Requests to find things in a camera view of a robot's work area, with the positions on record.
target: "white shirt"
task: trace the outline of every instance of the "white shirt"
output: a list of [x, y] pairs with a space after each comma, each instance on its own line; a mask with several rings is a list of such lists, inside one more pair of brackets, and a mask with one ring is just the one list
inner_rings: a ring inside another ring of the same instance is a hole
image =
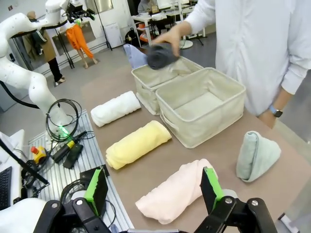
[[255, 115], [311, 69], [311, 0], [199, 0], [186, 21], [194, 33], [216, 23], [216, 68], [246, 86]]

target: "yellow rolled towel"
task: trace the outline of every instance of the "yellow rolled towel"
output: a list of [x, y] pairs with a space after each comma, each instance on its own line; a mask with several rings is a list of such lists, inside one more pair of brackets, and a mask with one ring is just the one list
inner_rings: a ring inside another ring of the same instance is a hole
[[107, 163], [116, 170], [120, 169], [171, 138], [170, 132], [153, 120], [109, 147], [106, 150]]

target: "screw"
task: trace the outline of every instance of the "screw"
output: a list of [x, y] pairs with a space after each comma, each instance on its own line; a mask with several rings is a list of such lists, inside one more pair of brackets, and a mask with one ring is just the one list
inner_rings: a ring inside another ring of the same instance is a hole
[[256, 200], [252, 201], [252, 205], [258, 206], [258, 201], [256, 201]]
[[231, 204], [231, 203], [232, 203], [232, 199], [226, 198], [226, 199], [225, 199], [225, 202], [226, 202], [227, 204]]

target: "light blue folded towel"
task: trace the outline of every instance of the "light blue folded towel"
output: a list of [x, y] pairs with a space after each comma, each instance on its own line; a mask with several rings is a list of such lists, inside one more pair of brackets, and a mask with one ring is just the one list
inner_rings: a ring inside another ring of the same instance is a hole
[[256, 131], [244, 136], [237, 163], [237, 176], [245, 182], [252, 182], [262, 176], [279, 159], [278, 144], [262, 137]]
[[132, 69], [136, 69], [147, 64], [147, 55], [139, 51], [136, 47], [133, 45], [125, 44], [123, 48], [132, 66]]

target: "rolled towel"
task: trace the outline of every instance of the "rolled towel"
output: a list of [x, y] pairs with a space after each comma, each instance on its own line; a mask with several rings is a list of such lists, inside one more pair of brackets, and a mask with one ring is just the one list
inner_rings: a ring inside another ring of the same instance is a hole
[[114, 169], [120, 169], [171, 138], [169, 131], [153, 120], [109, 147], [106, 151], [107, 163]]
[[172, 46], [169, 43], [152, 45], [147, 52], [147, 63], [151, 69], [162, 69], [174, 62], [179, 57], [173, 54]]
[[161, 224], [171, 223], [202, 195], [200, 184], [206, 166], [213, 168], [206, 159], [182, 165], [165, 182], [138, 200], [136, 207]]
[[141, 108], [139, 100], [133, 91], [129, 91], [92, 109], [91, 116], [94, 123], [102, 127], [139, 108]]
[[256, 131], [244, 136], [237, 163], [237, 176], [245, 182], [252, 182], [262, 176], [279, 159], [278, 144], [262, 137]]

